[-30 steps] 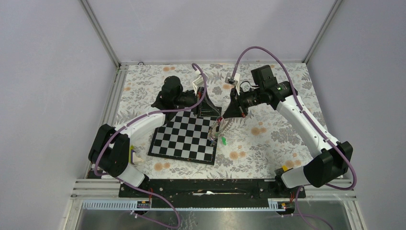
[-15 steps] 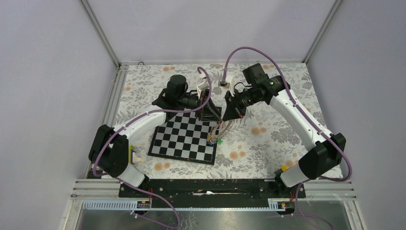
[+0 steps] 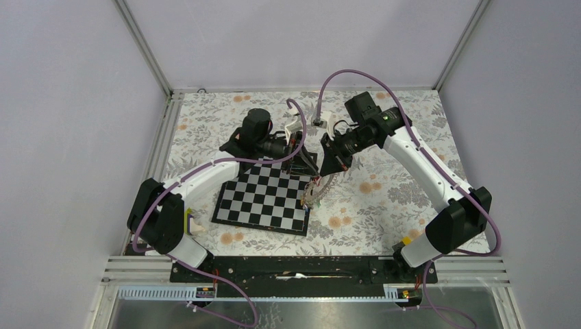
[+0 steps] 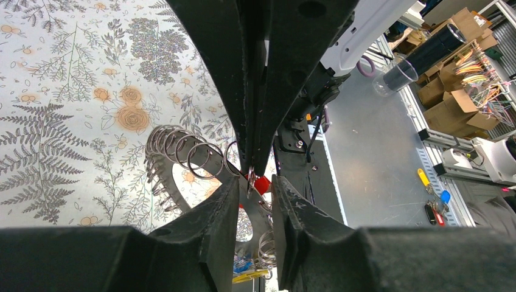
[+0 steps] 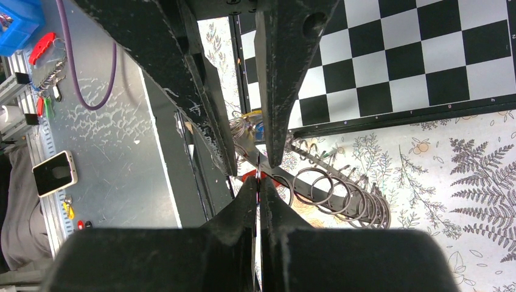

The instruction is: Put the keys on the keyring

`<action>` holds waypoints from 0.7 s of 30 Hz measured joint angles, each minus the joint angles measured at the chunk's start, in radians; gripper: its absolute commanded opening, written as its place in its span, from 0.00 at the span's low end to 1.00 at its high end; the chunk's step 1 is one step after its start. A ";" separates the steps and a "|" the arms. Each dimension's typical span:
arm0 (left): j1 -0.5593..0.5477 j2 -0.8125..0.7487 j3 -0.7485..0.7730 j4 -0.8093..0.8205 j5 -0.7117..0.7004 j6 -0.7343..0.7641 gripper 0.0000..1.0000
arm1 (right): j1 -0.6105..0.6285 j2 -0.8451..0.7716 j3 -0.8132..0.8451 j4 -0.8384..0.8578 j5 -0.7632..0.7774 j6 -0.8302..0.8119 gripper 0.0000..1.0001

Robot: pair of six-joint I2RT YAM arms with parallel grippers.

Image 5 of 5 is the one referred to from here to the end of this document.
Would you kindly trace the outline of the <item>key organiser with rings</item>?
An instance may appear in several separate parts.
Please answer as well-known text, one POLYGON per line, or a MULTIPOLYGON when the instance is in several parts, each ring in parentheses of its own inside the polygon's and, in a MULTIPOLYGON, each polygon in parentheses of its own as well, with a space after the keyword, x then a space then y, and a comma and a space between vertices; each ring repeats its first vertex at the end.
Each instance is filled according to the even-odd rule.
POLYGON ((297 157, 305 164, 289 172, 271 167, 265 153, 258 149, 264 142, 263 116, 260 110, 242 114, 232 112, 229 126, 237 161, 251 164, 257 174, 264 172, 275 186, 286 190, 289 206, 301 203, 331 215, 355 229, 388 229, 391 207, 388 200, 365 174, 351 165, 335 168, 336 153, 320 152, 314 143, 287 134, 284 156, 297 157))

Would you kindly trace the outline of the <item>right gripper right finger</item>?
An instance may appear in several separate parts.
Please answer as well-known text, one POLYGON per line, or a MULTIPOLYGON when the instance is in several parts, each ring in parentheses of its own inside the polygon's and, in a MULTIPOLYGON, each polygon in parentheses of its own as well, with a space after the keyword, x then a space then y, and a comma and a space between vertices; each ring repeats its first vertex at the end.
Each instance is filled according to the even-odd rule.
POLYGON ((437 243, 416 230, 314 228, 260 181, 265 291, 457 291, 437 243))

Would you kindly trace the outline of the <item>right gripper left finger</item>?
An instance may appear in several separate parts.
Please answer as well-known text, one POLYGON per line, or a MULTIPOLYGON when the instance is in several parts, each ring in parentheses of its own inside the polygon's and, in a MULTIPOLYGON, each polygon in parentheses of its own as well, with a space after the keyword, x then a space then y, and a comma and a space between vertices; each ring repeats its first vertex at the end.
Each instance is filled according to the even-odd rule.
POLYGON ((257 180, 198 228, 86 228, 70 236, 41 291, 256 291, 257 180))

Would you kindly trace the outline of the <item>key with red tag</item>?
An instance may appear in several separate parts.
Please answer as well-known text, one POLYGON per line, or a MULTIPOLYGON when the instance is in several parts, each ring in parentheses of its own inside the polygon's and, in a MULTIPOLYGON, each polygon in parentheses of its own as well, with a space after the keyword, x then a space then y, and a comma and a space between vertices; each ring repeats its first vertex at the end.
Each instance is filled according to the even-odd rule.
POLYGON ((256 177, 258 178, 258 180, 261 180, 266 178, 267 174, 264 172, 260 172, 259 174, 257 174, 257 170, 251 170, 243 175, 238 176, 237 179, 244 183, 249 177, 256 177))

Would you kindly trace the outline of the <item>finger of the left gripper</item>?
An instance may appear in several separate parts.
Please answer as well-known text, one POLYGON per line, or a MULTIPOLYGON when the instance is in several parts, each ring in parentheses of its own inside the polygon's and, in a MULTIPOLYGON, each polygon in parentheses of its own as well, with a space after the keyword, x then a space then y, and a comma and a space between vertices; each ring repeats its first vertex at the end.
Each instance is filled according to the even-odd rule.
POLYGON ((217 68, 198 28, 229 14, 226 1, 77 1, 186 116, 225 175, 237 173, 217 68))
POLYGON ((291 111, 338 3, 258 1, 254 39, 268 163, 282 163, 291 111))

